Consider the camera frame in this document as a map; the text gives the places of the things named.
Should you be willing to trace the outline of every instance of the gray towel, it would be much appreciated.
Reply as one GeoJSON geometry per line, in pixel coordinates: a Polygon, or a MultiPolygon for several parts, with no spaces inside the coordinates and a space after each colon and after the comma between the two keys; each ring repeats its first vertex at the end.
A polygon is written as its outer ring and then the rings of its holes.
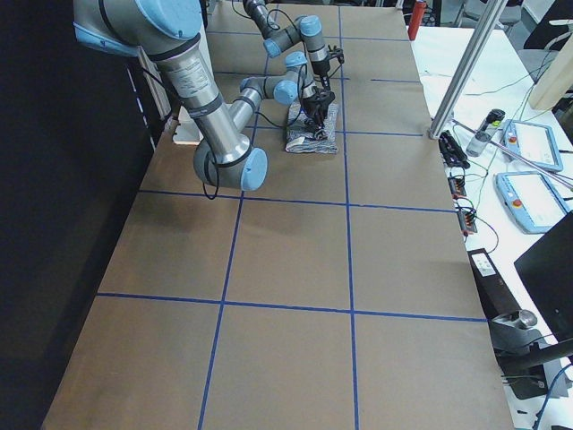
{"type": "MultiPolygon", "coordinates": [[[[298,115],[301,105],[293,103],[288,109],[288,123],[290,124],[298,115]]],[[[337,123],[338,105],[331,103],[329,113],[324,120],[324,131],[327,138],[316,141],[312,138],[312,131],[304,123],[306,115],[301,115],[286,129],[286,152],[319,152],[321,154],[336,154],[338,147],[335,143],[335,126],[337,123]]]]}

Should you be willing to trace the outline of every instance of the black wall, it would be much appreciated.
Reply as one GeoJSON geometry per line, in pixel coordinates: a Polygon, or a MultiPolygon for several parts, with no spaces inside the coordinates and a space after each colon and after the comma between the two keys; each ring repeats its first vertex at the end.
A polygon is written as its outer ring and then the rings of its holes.
{"type": "MultiPolygon", "coordinates": [[[[73,2],[0,2],[0,428],[39,428],[152,155],[125,59],[73,2]]],[[[157,137],[157,110],[132,64],[157,137]]]]}

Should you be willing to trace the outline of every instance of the blue tape line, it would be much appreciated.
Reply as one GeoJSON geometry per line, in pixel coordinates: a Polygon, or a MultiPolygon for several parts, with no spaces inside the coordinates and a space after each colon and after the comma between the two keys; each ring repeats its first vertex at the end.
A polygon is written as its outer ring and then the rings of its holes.
{"type": "MultiPolygon", "coordinates": [[[[267,69],[269,67],[269,56],[265,59],[265,68],[263,74],[267,74],[267,69]]],[[[252,131],[251,141],[254,144],[255,136],[257,133],[257,123],[259,121],[259,116],[256,116],[254,119],[254,129],[252,131]]],[[[239,208],[237,209],[236,213],[236,220],[235,220],[235,231],[233,232],[233,241],[231,242],[231,251],[229,253],[229,262],[227,265],[227,273],[225,274],[225,286],[223,287],[223,295],[221,297],[221,305],[218,310],[218,319],[217,319],[217,328],[215,329],[215,337],[213,339],[213,347],[211,350],[211,357],[209,361],[209,371],[207,372],[207,381],[205,382],[205,390],[203,392],[203,401],[201,403],[201,414],[199,416],[199,424],[197,425],[197,430],[202,430],[203,428],[203,421],[205,419],[205,410],[207,408],[207,400],[209,398],[209,388],[210,388],[210,381],[211,376],[213,374],[213,365],[215,363],[215,355],[217,354],[217,346],[218,346],[218,336],[221,328],[221,322],[223,320],[223,310],[225,309],[225,299],[227,297],[227,288],[229,285],[229,280],[231,278],[231,268],[233,266],[233,259],[235,257],[235,244],[236,238],[239,232],[239,223],[241,221],[241,213],[243,211],[243,202],[244,202],[244,191],[241,192],[241,197],[239,198],[239,208]]]]}
{"type": "MultiPolygon", "coordinates": [[[[205,31],[207,34],[242,34],[245,36],[261,36],[260,33],[251,33],[249,31],[224,31],[224,30],[209,30],[205,31]]],[[[323,36],[325,39],[347,39],[347,40],[379,40],[384,42],[409,42],[408,39],[389,39],[389,38],[350,38],[350,37],[343,37],[340,36],[323,36]]]]}
{"type": "Polygon", "coordinates": [[[253,202],[272,202],[272,203],[297,203],[297,204],[319,204],[322,206],[346,206],[342,202],[318,202],[313,200],[287,200],[287,199],[270,199],[266,197],[245,197],[246,200],[253,202]]]}
{"type": "Polygon", "coordinates": [[[396,312],[382,312],[382,311],[364,311],[350,309],[338,309],[336,307],[315,307],[315,306],[300,306],[300,305],[280,305],[273,303],[254,303],[254,302],[239,302],[239,301],[225,301],[212,300],[207,298],[195,297],[175,297],[175,296],[151,296],[145,294],[128,294],[128,293],[97,293],[98,297],[114,297],[114,298],[127,298],[136,300],[150,300],[158,302],[183,302],[183,303],[197,303],[200,305],[221,305],[222,303],[227,306],[236,307],[257,307],[265,309],[278,309],[288,311],[303,311],[303,312],[321,312],[325,314],[359,314],[370,316],[384,316],[390,318],[410,318],[410,319],[424,319],[424,320],[442,320],[442,321],[460,321],[470,323],[487,323],[483,318],[472,318],[465,316],[447,316],[447,315],[428,315],[428,314],[404,314],[396,312]]]}
{"type": "Polygon", "coordinates": [[[219,300],[209,300],[207,298],[193,298],[193,297],[164,297],[164,296],[149,296],[145,294],[126,294],[126,293],[97,293],[98,297],[118,297],[118,298],[138,298],[140,300],[153,300],[163,302],[185,302],[185,303],[201,303],[206,305],[220,305],[219,300]]]}
{"type": "Polygon", "coordinates": [[[454,210],[454,209],[411,208],[408,206],[388,206],[385,204],[350,203],[350,206],[353,208],[391,209],[391,210],[395,210],[395,211],[422,211],[422,212],[456,213],[456,210],[454,210]]]}
{"type": "Polygon", "coordinates": [[[213,74],[231,74],[231,75],[235,75],[235,76],[258,76],[258,77],[264,77],[264,74],[260,74],[260,73],[241,73],[241,72],[216,72],[213,71],[213,74]]]}
{"type": "Polygon", "coordinates": [[[336,132],[342,134],[367,134],[373,136],[407,136],[407,137],[423,137],[422,133],[393,133],[393,132],[349,132],[349,131],[342,131],[336,132]]]}
{"type": "Polygon", "coordinates": [[[314,307],[314,306],[298,306],[298,305],[273,305],[268,303],[252,303],[252,302],[229,302],[226,301],[225,305],[239,306],[239,307],[259,307],[264,309],[284,309],[287,311],[308,311],[308,312],[323,312],[327,314],[350,314],[349,309],[337,309],[334,307],[314,307]]]}
{"type": "Polygon", "coordinates": [[[251,33],[248,31],[224,31],[224,30],[209,30],[205,31],[205,34],[243,34],[245,36],[258,36],[260,37],[260,33],[251,33]]]}
{"type": "Polygon", "coordinates": [[[213,366],[215,364],[215,356],[217,354],[217,346],[218,346],[218,336],[221,330],[221,323],[223,321],[223,310],[225,308],[225,298],[227,296],[227,288],[229,285],[229,279],[231,275],[231,267],[233,265],[233,257],[235,255],[235,244],[236,244],[236,237],[239,231],[239,223],[241,221],[241,212],[243,210],[243,199],[239,201],[239,208],[236,212],[236,220],[235,220],[235,230],[233,232],[233,240],[231,242],[231,250],[229,252],[229,260],[227,264],[227,272],[225,274],[225,285],[223,286],[223,294],[221,295],[221,301],[218,308],[218,317],[217,317],[217,326],[215,328],[215,336],[213,337],[213,345],[211,347],[211,354],[209,360],[209,369],[207,371],[207,380],[205,381],[205,389],[203,391],[203,400],[201,402],[201,413],[199,415],[199,424],[197,425],[198,430],[202,430],[203,428],[203,420],[205,419],[205,409],[207,407],[207,399],[209,397],[209,388],[211,384],[211,376],[213,375],[213,366]]]}
{"type": "Polygon", "coordinates": [[[355,311],[357,315],[388,316],[392,318],[410,318],[418,320],[459,321],[464,323],[487,323],[485,318],[472,318],[466,316],[402,314],[396,312],[355,311]]]}
{"type": "Polygon", "coordinates": [[[345,40],[379,40],[382,42],[409,42],[410,41],[408,39],[393,39],[393,38],[351,38],[351,37],[345,37],[342,39],[345,39],[345,40]]]}
{"type": "Polygon", "coordinates": [[[420,81],[409,81],[402,79],[370,79],[371,82],[402,82],[402,83],[420,83],[420,81]]]}
{"type": "MultiPolygon", "coordinates": [[[[148,189],[141,189],[140,193],[144,194],[165,194],[165,195],[184,195],[188,197],[205,197],[203,193],[185,193],[183,191],[162,191],[162,190],[148,190],[148,189]]],[[[224,195],[224,194],[217,194],[217,197],[221,199],[231,199],[231,200],[240,200],[241,197],[238,195],[224,195]]]]}
{"type": "Polygon", "coordinates": [[[254,125],[246,125],[244,128],[251,128],[251,129],[255,129],[258,128],[260,130],[277,130],[279,131],[280,128],[277,127],[271,127],[271,126],[267,126],[267,125],[257,125],[256,127],[254,125]]]}
{"type": "MultiPolygon", "coordinates": [[[[340,36],[340,47],[343,48],[342,42],[342,14],[340,6],[338,7],[338,30],[340,36]]],[[[356,358],[356,321],[355,321],[355,292],[352,264],[352,229],[350,223],[350,185],[348,183],[348,151],[346,145],[346,109],[345,109],[345,92],[344,92],[344,66],[340,66],[340,98],[342,105],[342,130],[344,146],[344,182],[346,195],[346,247],[348,251],[348,293],[350,296],[350,340],[352,347],[352,384],[355,405],[355,430],[360,430],[360,409],[358,407],[358,366],[356,358]]]]}

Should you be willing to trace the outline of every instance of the blue cable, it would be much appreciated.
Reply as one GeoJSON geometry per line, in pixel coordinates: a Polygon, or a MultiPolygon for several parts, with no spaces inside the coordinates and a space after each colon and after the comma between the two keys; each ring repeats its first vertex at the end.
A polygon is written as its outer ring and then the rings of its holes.
{"type": "Polygon", "coordinates": [[[562,374],[564,374],[565,371],[567,369],[569,369],[571,366],[573,366],[573,364],[566,365],[561,370],[559,370],[559,372],[553,378],[552,384],[549,386],[549,390],[547,391],[547,395],[545,395],[545,401],[543,402],[543,406],[541,406],[541,409],[539,409],[539,412],[537,413],[537,420],[534,422],[534,426],[532,427],[532,430],[538,430],[539,429],[539,425],[541,424],[541,418],[542,418],[543,413],[545,411],[545,407],[547,406],[547,403],[549,402],[549,398],[552,395],[552,391],[553,391],[553,387],[555,386],[555,383],[557,382],[559,377],[562,374]]]}

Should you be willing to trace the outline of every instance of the white label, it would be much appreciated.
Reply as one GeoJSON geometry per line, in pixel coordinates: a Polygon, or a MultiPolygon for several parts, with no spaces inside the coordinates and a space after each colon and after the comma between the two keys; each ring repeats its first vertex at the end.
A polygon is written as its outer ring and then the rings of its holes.
{"type": "Polygon", "coordinates": [[[210,85],[209,76],[199,59],[193,60],[183,69],[168,71],[167,75],[177,93],[184,99],[210,85]]]}
{"type": "Polygon", "coordinates": [[[474,254],[472,255],[472,259],[474,260],[477,270],[480,271],[483,277],[495,275],[495,269],[493,269],[492,264],[485,254],[474,254]]]}

